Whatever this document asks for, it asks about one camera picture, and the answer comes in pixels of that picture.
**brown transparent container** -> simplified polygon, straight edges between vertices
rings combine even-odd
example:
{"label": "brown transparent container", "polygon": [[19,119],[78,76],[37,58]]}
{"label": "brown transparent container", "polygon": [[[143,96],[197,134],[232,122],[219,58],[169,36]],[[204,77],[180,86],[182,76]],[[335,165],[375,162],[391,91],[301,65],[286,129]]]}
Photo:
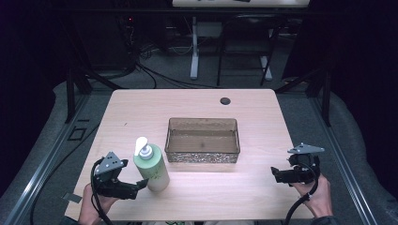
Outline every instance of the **brown transparent container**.
{"label": "brown transparent container", "polygon": [[236,163],[237,120],[171,118],[164,151],[169,162]]}

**green bottle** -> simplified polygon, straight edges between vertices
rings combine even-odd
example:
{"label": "green bottle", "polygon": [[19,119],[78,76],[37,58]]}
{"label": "green bottle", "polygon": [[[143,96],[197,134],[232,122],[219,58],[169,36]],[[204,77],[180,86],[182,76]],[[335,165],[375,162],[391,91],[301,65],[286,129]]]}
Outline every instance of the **green bottle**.
{"label": "green bottle", "polygon": [[152,191],[164,190],[170,182],[161,149],[140,137],[135,143],[134,163],[144,179],[149,179],[147,187]]}

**desk leg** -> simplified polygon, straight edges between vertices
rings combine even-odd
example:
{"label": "desk leg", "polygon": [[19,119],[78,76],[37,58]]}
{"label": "desk leg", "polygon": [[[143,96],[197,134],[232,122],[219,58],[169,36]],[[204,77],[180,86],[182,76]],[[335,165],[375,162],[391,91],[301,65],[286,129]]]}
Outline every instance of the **desk leg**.
{"label": "desk leg", "polygon": [[192,18],[192,63],[191,63],[191,79],[198,79],[199,66],[199,50],[198,50],[198,36],[197,36],[197,22],[196,17]]}
{"label": "desk leg", "polygon": [[[267,65],[267,62],[268,62],[268,60],[267,60],[267,58],[265,57],[265,56],[261,56],[260,57],[260,60],[261,60],[261,67],[265,67],[266,65]],[[272,81],[272,74],[271,74],[271,70],[269,69],[269,67],[268,67],[268,69],[267,69],[267,73],[265,73],[266,75],[266,81],[267,82],[271,82]]]}

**black cable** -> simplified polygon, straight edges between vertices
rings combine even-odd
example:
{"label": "black cable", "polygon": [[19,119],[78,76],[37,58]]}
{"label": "black cable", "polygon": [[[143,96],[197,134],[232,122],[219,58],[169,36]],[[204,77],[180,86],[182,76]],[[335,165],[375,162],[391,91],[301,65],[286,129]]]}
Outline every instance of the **black cable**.
{"label": "black cable", "polygon": [[90,180],[91,180],[91,189],[93,190],[93,195],[91,196],[91,203],[93,204],[94,208],[99,213],[99,217],[102,218],[106,224],[113,225],[112,221],[108,218],[108,216],[106,216],[105,212],[103,212],[103,209],[100,206],[100,198],[97,193],[98,187],[95,187],[95,182],[94,182],[94,171],[97,168],[97,166],[101,164],[102,161],[103,161],[103,158],[96,161],[93,165],[93,168],[91,169]]}
{"label": "black cable", "polygon": [[307,194],[301,196],[301,198],[299,198],[299,199],[292,205],[292,207],[290,207],[289,212],[287,212],[287,215],[286,215],[286,218],[285,218],[285,220],[284,220],[283,225],[288,225],[288,224],[289,224],[290,218],[293,216],[293,213],[296,211],[296,209],[297,209],[302,203],[304,203],[304,202],[306,202],[306,201],[309,201],[310,198],[311,198],[311,196],[316,192],[316,189],[318,188],[318,176],[316,175],[315,171],[314,171],[310,166],[308,166],[308,165],[305,164],[305,163],[299,163],[298,165],[300,165],[300,166],[302,166],[302,167],[305,167],[306,169],[308,169],[308,170],[311,171],[311,173],[314,175],[315,184],[313,185],[313,187],[311,188],[311,190],[310,190]]}
{"label": "black cable", "polygon": [[140,48],[140,57],[144,60],[152,57],[152,51],[155,50],[155,45],[153,43],[143,44]]}
{"label": "black cable", "polygon": [[79,142],[79,144],[78,145],[76,145],[76,147],[74,147],[56,166],[55,166],[55,168],[50,172],[50,174],[47,176],[47,178],[44,180],[44,182],[43,182],[43,184],[42,184],[42,186],[41,186],[41,188],[38,190],[38,194],[35,196],[35,199],[33,200],[33,203],[32,203],[32,208],[30,209],[30,218],[29,218],[29,221],[30,221],[30,224],[31,225],[33,225],[34,224],[34,213],[35,213],[35,207],[36,207],[36,204],[37,204],[37,202],[38,202],[38,197],[39,197],[39,195],[40,195],[40,193],[41,193],[41,191],[44,189],[44,186],[47,184],[47,182],[50,180],[50,178],[54,175],[54,173],[58,170],[58,168],[65,162],[65,160],[67,160],[67,158],[72,154],[72,153],[74,153],[75,151],[76,151],[76,149],[78,149],[79,147],[80,147],[80,145],[82,145],[82,143],[84,143],[85,142],[85,140],[87,140],[88,139],[88,137],[90,137],[91,136],[91,134],[92,133],[94,133],[94,131],[98,128],[100,126],[100,124],[97,124],[91,131],[90,131],[90,133],[88,133],[88,135],[85,137],[85,138],[83,138],[82,139],[82,141],[81,142]]}
{"label": "black cable", "polygon": [[112,79],[116,79],[116,78],[122,78],[122,77],[126,77],[127,75],[131,74],[134,70],[135,70],[135,62],[133,63],[132,66],[127,67],[126,69],[124,69],[122,72],[120,72],[118,74],[101,75],[101,77],[103,77],[105,79],[108,79],[108,80],[112,80]]}
{"label": "black cable", "polygon": [[157,76],[159,76],[160,78],[162,78],[162,79],[164,79],[167,83],[170,83],[171,85],[174,85],[174,86],[176,86],[176,87],[179,87],[179,88],[183,88],[183,89],[186,89],[186,88],[192,88],[192,87],[190,87],[190,86],[188,86],[188,85],[185,85],[185,84],[183,84],[183,83],[179,83],[179,81],[175,81],[175,80],[173,80],[173,79],[169,79],[169,78],[167,78],[166,76],[164,76],[164,75],[161,75],[161,74],[156,74],[156,72],[155,71],[153,71],[153,70],[151,70],[150,68],[148,68],[148,67],[145,67],[145,66],[143,66],[143,65],[137,65],[141,70],[143,70],[144,72],[146,72],[146,73],[148,73],[149,74],[149,71],[148,70],[150,70],[152,73],[154,73],[155,75],[157,75]]}
{"label": "black cable", "polygon": [[220,87],[218,87],[218,86],[211,86],[211,85],[204,85],[204,84],[196,84],[196,83],[191,83],[191,82],[182,82],[182,81],[174,80],[174,79],[172,79],[172,78],[169,78],[169,77],[166,77],[166,76],[160,74],[160,73],[157,72],[157,71],[154,71],[154,70],[151,69],[151,68],[148,68],[148,67],[142,65],[141,63],[137,63],[137,67],[139,67],[139,68],[144,68],[144,69],[150,71],[151,73],[153,73],[153,74],[155,74],[155,75],[157,75],[157,76],[159,76],[159,77],[161,77],[161,78],[163,78],[163,79],[167,79],[167,80],[169,80],[169,81],[178,83],[179,85],[186,85],[186,87],[188,87],[188,88],[195,88],[195,87],[190,87],[190,86],[188,86],[188,85],[200,86],[200,87],[209,87],[209,88],[220,88]]}
{"label": "black cable", "polygon": [[143,72],[145,72],[145,73],[152,79],[152,81],[153,81],[153,83],[154,83],[152,89],[156,89],[156,88],[158,87],[158,84],[157,84],[157,82],[156,82],[156,79],[155,79],[148,71],[146,71],[146,69],[141,68],[141,70],[142,70]]}
{"label": "black cable", "polygon": [[119,86],[119,85],[117,85],[117,84],[115,84],[115,83],[113,83],[113,82],[110,82],[108,79],[102,77],[101,75],[99,75],[98,73],[96,73],[96,72],[95,72],[94,70],[92,70],[92,69],[86,69],[86,68],[84,68],[84,67],[80,67],[80,70],[81,70],[82,72],[84,72],[88,77],[91,77],[91,78],[93,78],[93,79],[99,81],[99,82],[102,83],[102,84],[105,84],[106,86],[108,86],[108,87],[110,87],[110,88],[112,88],[112,89],[114,89],[114,90],[117,90],[117,89],[127,89],[127,88],[121,87],[121,86]]}

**wooden table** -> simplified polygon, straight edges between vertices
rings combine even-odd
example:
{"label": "wooden table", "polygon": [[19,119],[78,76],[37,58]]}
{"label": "wooden table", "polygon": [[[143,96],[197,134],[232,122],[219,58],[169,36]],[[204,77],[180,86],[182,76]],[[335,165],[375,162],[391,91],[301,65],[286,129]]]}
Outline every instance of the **wooden table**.
{"label": "wooden table", "polygon": [[[230,98],[222,105],[221,98]],[[267,89],[164,89],[118,90],[111,97],[74,193],[83,194],[94,162],[114,151],[129,165],[119,175],[122,182],[142,177],[132,156],[135,140],[148,138],[162,150],[171,117],[236,118],[240,142],[237,163],[169,163],[169,186],[160,193],[148,188],[136,200],[118,201],[111,220],[238,220],[281,219],[298,199],[297,191],[278,184],[274,166],[290,169],[286,150],[293,147],[272,90]],[[70,202],[66,216],[78,218],[81,206]],[[300,206],[293,218],[311,218]]]}

